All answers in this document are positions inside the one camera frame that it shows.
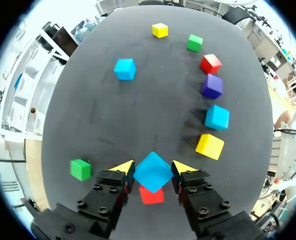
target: cube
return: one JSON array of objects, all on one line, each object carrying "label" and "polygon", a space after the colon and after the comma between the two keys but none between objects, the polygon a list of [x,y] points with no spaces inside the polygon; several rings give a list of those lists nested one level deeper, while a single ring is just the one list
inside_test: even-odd
[{"label": "cube", "polygon": [[195,151],[211,159],[218,160],[223,147],[223,140],[207,133],[201,135]]},{"label": "cube", "polygon": [[144,186],[140,185],[139,192],[141,196],[141,200],[143,204],[161,204],[164,202],[164,190],[163,188],[160,188],[155,193],[152,193]]},{"label": "cube", "polygon": [[169,164],[154,151],[139,163],[133,174],[133,178],[153,194],[172,177],[173,172]]},{"label": "cube", "polygon": [[157,38],[166,37],[168,36],[168,26],[163,23],[152,25],[152,34]]},{"label": "cube", "polygon": [[70,174],[79,181],[85,181],[92,176],[92,166],[90,163],[82,160],[75,159],[70,161]]},{"label": "cube", "polygon": [[204,125],[208,128],[223,130],[229,125],[230,113],[227,109],[213,105],[207,110]]},{"label": "cube", "polygon": [[113,71],[120,81],[132,81],[136,73],[135,61],[132,58],[118,59]]},{"label": "cube", "polygon": [[203,59],[200,63],[200,67],[206,74],[215,74],[218,72],[222,63],[214,54],[208,54],[203,56]]},{"label": "cube", "polygon": [[199,36],[190,35],[188,39],[187,49],[199,52],[202,49],[203,39]]},{"label": "cube", "polygon": [[203,83],[201,94],[210,99],[217,99],[224,93],[224,81],[212,74],[208,74]]}]

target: purple cube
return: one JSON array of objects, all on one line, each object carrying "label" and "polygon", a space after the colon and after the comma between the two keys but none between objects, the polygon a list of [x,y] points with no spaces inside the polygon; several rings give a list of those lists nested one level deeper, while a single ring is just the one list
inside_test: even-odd
[{"label": "purple cube", "polygon": [[203,83],[201,94],[210,99],[217,99],[224,93],[224,81],[217,76],[208,74]]}]

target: red cube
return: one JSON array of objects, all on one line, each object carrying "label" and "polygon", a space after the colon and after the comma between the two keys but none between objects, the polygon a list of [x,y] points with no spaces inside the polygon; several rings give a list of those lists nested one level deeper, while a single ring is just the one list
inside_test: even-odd
[{"label": "red cube", "polygon": [[144,186],[140,185],[139,192],[141,196],[141,200],[143,204],[161,204],[164,202],[164,190],[163,188],[160,188],[155,193],[152,193],[148,189],[146,189]]},{"label": "red cube", "polygon": [[200,67],[206,74],[215,74],[218,72],[222,63],[214,54],[204,55]]}]

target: gray table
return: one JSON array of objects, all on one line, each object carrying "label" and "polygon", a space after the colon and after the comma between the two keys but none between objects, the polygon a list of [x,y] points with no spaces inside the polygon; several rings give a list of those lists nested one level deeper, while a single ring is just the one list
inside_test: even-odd
[{"label": "gray table", "polygon": [[[155,38],[152,25],[169,35]],[[186,49],[190,34],[203,37],[202,51]],[[222,62],[224,94],[199,93],[206,75],[205,54]],[[134,81],[118,81],[119,58],[133,58]],[[204,127],[205,110],[217,104],[230,111],[227,130]],[[169,164],[204,168],[230,212],[250,212],[267,173],[272,148],[272,107],[264,73],[241,31],[200,11],[171,6],[135,6],[112,13],[76,49],[53,92],[42,142],[42,174],[51,208],[76,210],[95,183],[70,175],[70,160],[91,161],[92,171],[128,160],[138,164],[151,151]],[[195,152],[202,133],[225,141],[219,160]],[[111,239],[194,239],[172,184],[162,204],[144,205],[135,183]]]}]

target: yellow cube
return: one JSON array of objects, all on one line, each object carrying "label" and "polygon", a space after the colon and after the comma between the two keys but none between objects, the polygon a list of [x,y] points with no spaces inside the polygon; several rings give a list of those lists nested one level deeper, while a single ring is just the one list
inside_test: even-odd
[{"label": "yellow cube", "polygon": [[207,133],[201,135],[195,151],[209,158],[218,160],[223,147],[223,140]]},{"label": "yellow cube", "polygon": [[168,26],[163,23],[157,23],[152,25],[152,34],[157,38],[163,38],[168,36]]}]

